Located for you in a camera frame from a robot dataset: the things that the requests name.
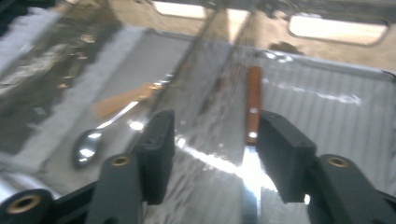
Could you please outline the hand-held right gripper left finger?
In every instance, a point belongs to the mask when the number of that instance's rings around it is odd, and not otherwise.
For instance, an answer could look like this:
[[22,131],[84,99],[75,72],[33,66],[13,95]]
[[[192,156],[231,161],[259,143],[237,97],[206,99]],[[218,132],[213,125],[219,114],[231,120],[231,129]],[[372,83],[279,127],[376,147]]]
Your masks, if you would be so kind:
[[143,205],[163,202],[174,155],[175,113],[164,110],[130,152],[105,161],[85,224],[143,224]]

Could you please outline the smoky transparent plastic bin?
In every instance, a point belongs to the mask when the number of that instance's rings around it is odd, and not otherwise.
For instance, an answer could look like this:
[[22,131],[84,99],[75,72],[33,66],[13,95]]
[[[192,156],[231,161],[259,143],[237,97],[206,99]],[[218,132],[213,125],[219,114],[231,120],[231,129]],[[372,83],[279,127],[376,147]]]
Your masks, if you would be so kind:
[[209,14],[163,97],[177,153],[147,224],[310,224],[245,147],[251,66],[263,109],[396,196],[396,0],[245,0]]
[[133,138],[129,123],[146,106],[110,127],[96,160],[77,170],[76,140],[110,118],[97,117],[93,105],[164,83],[202,27],[121,0],[28,7],[13,19],[0,35],[0,202],[26,189],[60,196],[95,180]]

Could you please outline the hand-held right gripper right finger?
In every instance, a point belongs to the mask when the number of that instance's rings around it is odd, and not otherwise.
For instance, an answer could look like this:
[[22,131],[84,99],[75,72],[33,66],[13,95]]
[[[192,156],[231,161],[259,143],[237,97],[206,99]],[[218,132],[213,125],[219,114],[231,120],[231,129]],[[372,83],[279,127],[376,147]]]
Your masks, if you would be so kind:
[[316,145],[286,118],[263,110],[257,151],[283,203],[310,197],[311,224],[396,224],[396,198],[373,186],[353,161],[316,155]]

